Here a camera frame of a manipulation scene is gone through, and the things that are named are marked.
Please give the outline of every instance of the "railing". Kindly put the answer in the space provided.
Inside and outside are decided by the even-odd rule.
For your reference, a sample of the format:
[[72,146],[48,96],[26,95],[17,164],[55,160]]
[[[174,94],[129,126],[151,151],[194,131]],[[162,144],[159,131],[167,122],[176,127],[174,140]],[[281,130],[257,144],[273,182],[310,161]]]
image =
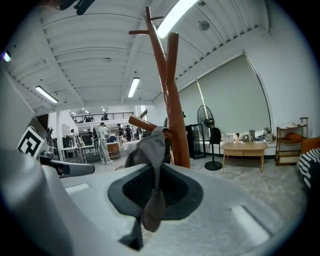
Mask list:
[[118,119],[129,119],[132,116],[133,112],[121,112],[121,113],[107,113],[107,119],[105,114],[87,114],[87,115],[78,115],[72,116],[72,119],[75,123],[88,123],[94,121],[104,121],[104,120],[118,120]]

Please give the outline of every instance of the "striped fabric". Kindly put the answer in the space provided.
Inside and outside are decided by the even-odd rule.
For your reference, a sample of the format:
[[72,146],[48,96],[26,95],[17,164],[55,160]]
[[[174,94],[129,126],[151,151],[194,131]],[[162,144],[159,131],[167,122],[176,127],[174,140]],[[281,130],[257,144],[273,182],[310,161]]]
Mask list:
[[302,154],[297,166],[304,176],[305,184],[310,189],[320,176],[320,147],[313,148]]

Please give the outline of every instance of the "ceiling light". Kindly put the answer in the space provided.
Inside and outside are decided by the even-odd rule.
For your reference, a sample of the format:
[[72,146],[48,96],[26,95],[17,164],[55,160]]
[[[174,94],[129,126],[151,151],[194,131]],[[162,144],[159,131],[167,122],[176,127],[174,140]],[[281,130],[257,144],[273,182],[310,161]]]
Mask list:
[[165,38],[177,21],[184,15],[198,0],[180,0],[168,13],[157,33],[160,38]]
[[133,78],[133,81],[132,81],[132,84],[131,84],[131,88],[130,88],[130,91],[129,91],[129,94],[128,94],[128,98],[132,98],[134,93],[135,93],[135,90],[139,84],[139,81],[140,81],[140,78],[139,77],[134,77]]
[[50,101],[52,101],[53,103],[58,103],[58,101],[54,97],[52,97],[49,93],[47,93],[41,86],[38,85],[35,89],[39,93],[41,93],[43,96],[48,98]]
[[8,51],[6,51],[6,52],[4,52],[4,53],[2,54],[2,58],[3,58],[6,62],[11,61],[11,55],[10,55],[10,53],[9,53]]

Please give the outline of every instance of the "ceiling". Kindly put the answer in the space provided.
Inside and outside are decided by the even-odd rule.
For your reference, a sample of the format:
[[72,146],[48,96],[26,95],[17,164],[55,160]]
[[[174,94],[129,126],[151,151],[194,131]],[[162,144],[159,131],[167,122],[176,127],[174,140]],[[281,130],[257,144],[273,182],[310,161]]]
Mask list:
[[[95,0],[81,16],[72,6],[63,11],[36,7],[8,43],[12,61],[4,62],[4,68],[36,111],[151,105],[162,88],[150,38],[128,31],[146,29],[145,6],[151,16],[163,16],[176,2]],[[208,30],[200,29],[202,21],[209,23]],[[196,3],[171,30],[179,33],[176,79],[235,38],[267,27],[266,22],[263,0]],[[166,38],[161,42],[166,49]],[[128,98],[133,77],[140,83]],[[38,85],[58,103],[39,94]]]

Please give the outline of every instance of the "roller blind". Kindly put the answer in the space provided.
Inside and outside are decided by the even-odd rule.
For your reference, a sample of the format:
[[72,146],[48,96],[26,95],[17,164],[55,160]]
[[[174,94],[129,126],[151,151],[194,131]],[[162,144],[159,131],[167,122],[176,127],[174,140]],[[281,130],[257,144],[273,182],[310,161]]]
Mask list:
[[198,82],[204,103],[211,110],[215,126],[221,133],[258,131],[270,126],[263,89],[245,56],[221,66]]
[[186,115],[184,124],[186,126],[197,124],[198,108],[203,105],[198,85],[195,82],[192,83],[179,92],[179,97],[182,111]]

